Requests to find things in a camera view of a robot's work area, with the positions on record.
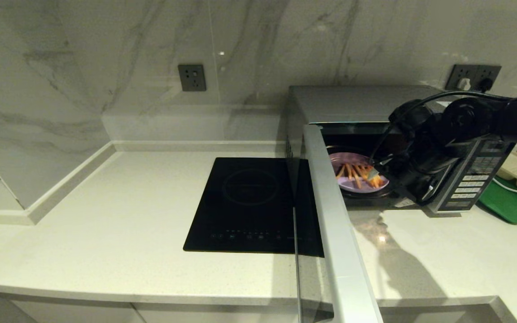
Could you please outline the silver Panasonic microwave oven body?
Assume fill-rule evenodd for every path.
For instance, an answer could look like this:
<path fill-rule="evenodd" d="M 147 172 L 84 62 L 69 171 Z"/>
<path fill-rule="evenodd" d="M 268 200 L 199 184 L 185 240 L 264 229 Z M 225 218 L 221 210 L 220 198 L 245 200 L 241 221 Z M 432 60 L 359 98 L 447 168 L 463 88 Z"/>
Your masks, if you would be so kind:
<path fill-rule="evenodd" d="M 375 158 L 400 153 L 407 146 L 397 128 L 390 133 L 388 117 L 400 105 L 439 94 L 429 86 L 295 86 L 289 89 L 286 103 L 287 162 L 293 157 L 291 141 L 307 124 L 320 127 L 324 143 L 344 145 L 367 151 Z M 394 192 L 380 199 L 353 199 L 343 196 L 346 205 L 355 207 L 396 207 L 455 213 L 470 210 L 497 174 L 514 143 L 479 140 L 470 145 L 468 156 L 456 164 L 439 195 L 426 206 L 419 206 Z"/>

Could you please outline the black induction cooktop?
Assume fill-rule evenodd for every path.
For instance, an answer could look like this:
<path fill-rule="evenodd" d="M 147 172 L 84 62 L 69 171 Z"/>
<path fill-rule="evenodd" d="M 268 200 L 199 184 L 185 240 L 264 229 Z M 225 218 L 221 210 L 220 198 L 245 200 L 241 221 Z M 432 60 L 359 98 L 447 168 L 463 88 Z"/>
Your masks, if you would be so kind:
<path fill-rule="evenodd" d="M 218 157 L 183 249 L 292 255 L 293 210 L 285 159 Z"/>

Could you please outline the grey single wall socket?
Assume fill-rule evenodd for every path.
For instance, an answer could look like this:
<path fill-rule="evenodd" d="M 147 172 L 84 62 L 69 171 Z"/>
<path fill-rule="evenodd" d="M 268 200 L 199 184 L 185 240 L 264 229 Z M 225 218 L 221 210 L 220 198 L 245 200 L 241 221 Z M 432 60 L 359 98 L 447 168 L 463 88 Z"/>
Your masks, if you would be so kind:
<path fill-rule="evenodd" d="M 206 92 L 206 78 L 202 64 L 179 64 L 178 72 L 183 92 Z"/>

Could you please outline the dark glass microwave door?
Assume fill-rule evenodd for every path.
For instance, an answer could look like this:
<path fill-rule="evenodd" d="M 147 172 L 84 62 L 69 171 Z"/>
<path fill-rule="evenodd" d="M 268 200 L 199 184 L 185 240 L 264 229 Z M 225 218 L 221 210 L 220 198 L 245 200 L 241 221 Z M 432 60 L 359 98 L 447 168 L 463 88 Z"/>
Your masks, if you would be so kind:
<path fill-rule="evenodd" d="M 290 145 L 299 323 L 383 323 L 320 127 Z"/>

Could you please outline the green plastic tray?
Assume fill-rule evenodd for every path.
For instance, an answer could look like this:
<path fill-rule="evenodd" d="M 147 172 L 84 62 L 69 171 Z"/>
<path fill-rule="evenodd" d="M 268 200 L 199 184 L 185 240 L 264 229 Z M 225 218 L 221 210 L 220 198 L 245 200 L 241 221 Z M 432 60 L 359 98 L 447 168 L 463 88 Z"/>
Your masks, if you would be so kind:
<path fill-rule="evenodd" d="M 513 182 L 495 177 L 477 204 L 503 221 L 517 225 L 517 186 Z"/>

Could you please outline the grey double wall socket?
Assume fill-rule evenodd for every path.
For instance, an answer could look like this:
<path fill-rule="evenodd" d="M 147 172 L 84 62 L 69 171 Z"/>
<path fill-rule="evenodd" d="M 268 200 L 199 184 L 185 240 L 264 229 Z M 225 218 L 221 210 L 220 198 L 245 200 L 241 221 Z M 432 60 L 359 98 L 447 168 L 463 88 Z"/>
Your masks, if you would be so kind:
<path fill-rule="evenodd" d="M 470 78 L 470 91 L 480 92 L 478 89 L 480 80 L 490 78 L 495 84 L 500 71 L 501 66 L 499 65 L 454 64 L 444 89 L 448 91 L 458 91 L 458 80 L 461 78 Z"/>

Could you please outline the lavender round plate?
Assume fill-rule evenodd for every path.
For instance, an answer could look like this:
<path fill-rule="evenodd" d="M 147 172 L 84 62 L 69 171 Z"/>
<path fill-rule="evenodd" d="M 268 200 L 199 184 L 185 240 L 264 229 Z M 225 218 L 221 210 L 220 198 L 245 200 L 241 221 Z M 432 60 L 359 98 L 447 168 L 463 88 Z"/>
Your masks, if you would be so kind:
<path fill-rule="evenodd" d="M 345 172 L 343 174 L 343 177 L 336 179 L 339 187 L 346 192 L 351 193 L 360 193 L 360 194 L 371 194 L 376 193 L 384 190 L 388 187 L 390 184 L 389 180 L 382 174 L 380 174 L 380 178 L 383 181 L 383 186 L 379 188 L 373 188 L 369 183 L 368 180 L 365 180 L 362 176 L 360 176 L 360 173 L 357 170 L 357 165 L 364 165 L 365 167 L 373 167 L 371 165 L 370 159 L 365 156 L 358 153 L 331 153 L 329 155 L 330 161 L 332 162 L 332 167 L 336 174 L 338 172 L 338 168 L 341 167 L 343 164 L 350 164 L 351 166 L 354 166 L 357 173 L 359 174 L 360 180 L 361 180 L 361 189 L 358 189 L 355 186 L 355 180 L 354 178 L 352 181 L 349 181 L 347 177 L 347 171 L 345 168 Z"/>

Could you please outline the white base cabinet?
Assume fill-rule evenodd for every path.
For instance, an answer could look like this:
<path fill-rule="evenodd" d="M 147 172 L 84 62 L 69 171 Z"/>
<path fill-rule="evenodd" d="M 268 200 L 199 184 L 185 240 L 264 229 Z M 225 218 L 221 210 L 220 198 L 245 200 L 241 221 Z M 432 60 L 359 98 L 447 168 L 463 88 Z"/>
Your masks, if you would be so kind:
<path fill-rule="evenodd" d="M 382 307 L 382 323 L 517 323 L 496 302 Z M 0 323 L 331 323 L 332 311 L 290 306 L 127 303 L 0 294 Z"/>

